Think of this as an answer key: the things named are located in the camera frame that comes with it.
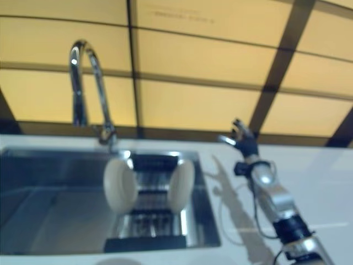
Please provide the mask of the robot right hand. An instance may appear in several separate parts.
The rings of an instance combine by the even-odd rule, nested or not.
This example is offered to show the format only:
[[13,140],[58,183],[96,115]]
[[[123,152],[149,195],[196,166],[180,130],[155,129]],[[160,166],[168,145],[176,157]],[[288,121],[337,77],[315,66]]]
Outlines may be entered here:
[[258,143],[253,132],[238,118],[233,121],[230,135],[218,135],[217,140],[234,147],[244,158],[259,155]]

